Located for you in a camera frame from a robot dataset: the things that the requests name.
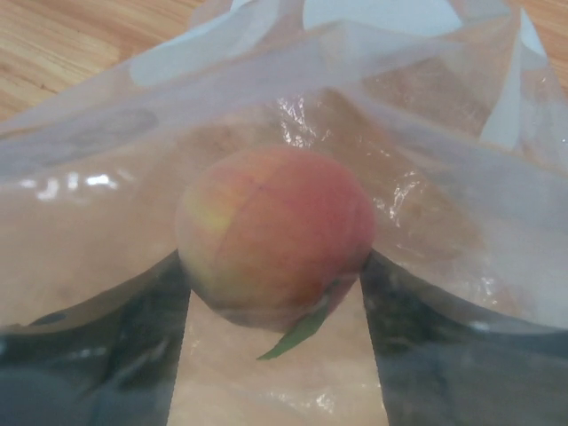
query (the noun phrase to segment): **ripe peach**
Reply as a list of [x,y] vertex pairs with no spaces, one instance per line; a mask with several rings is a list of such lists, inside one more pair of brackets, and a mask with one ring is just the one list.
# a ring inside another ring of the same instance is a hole
[[230,155],[185,191],[178,253],[193,291],[235,324],[286,331],[335,282],[341,303],[371,251],[375,211],[335,160],[291,146]]

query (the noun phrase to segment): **transparent plastic bag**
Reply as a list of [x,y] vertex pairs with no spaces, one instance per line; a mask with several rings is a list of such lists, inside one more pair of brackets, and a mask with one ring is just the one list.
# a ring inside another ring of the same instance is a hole
[[[566,103],[524,12],[240,5],[0,124],[3,424],[566,424]],[[352,171],[378,226],[318,333],[260,362],[280,335],[189,296],[173,220],[273,144]]]

